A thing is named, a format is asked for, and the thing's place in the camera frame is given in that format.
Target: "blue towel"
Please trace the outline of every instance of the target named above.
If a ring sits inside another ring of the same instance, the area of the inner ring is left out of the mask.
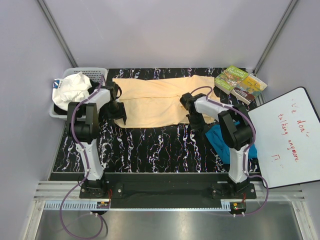
[[[220,125],[216,124],[210,128],[210,130],[205,134],[206,138],[209,140],[213,146],[216,153],[221,158],[224,164],[230,164],[230,151],[229,147],[226,145],[222,138]],[[249,149],[249,159],[257,158],[257,149],[255,145],[252,145]]]

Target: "beige towel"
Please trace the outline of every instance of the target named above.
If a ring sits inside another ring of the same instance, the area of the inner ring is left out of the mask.
[[[121,128],[157,128],[187,124],[188,111],[180,103],[181,96],[202,86],[213,88],[215,85],[214,77],[197,75],[159,80],[114,78],[113,81],[122,89],[119,100],[124,103],[127,116],[126,125],[122,119],[115,121]],[[208,88],[203,88],[192,95],[208,92]],[[214,93],[210,97],[220,101]],[[204,116],[204,120],[206,123],[214,121],[209,116]]]

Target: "white plastic basket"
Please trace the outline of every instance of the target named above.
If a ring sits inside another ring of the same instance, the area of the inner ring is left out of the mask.
[[[72,75],[72,74],[77,74],[79,72],[82,72],[84,75],[86,75],[91,81],[95,83],[99,83],[101,79],[101,75],[104,76],[104,79],[107,79],[108,75],[108,70],[105,68],[100,68],[100,67],[74,67],[74,68],[69,68],[64,71],[62,75],[62,79],[65,77]],[[54,103],[52,103],[49,115],[53,118],[58,118],[58,119],[63,119],[67,120],[67,115],[59,115],[54,111]]]

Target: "book cover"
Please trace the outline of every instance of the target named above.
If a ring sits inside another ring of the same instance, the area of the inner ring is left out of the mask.
[[[214,79],[214,85],[230,94],[231,91],[241,83],[249,74],[235,66],[229,66],[224,72]]]
[[[232,90],[231,94],[249,105],[266,87],[267,84],[250,74]]]

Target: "white wall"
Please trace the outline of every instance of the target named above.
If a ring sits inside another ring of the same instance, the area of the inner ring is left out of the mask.
[[[257,76],[268,84],[267,101],[306,87],[320,114],[320,1],[299,1]],[[320,237],[320,183],[302,187]]]
[[[290,0],[46,0],[79,66],[253,69]]]
[[[0,32],[0,239],[17,240],[59,142],[52,84],[70,64],[35,0],[2,0]]]

